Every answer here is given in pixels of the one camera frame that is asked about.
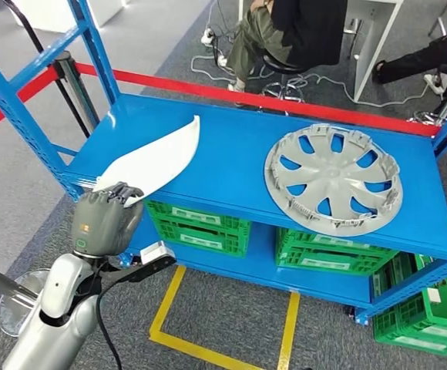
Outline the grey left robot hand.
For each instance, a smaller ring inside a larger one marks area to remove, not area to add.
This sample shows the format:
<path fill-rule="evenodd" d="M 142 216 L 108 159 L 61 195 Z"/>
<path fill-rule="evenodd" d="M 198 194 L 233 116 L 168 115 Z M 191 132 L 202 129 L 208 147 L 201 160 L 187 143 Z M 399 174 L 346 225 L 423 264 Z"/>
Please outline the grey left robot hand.
<path fill-rule="evenodd" d="M 84 193 L 73 218 L 73 252 L 89 258 L 124 252 L 141 220 L 143 196 L 142 190 L 124 182 Z"/>

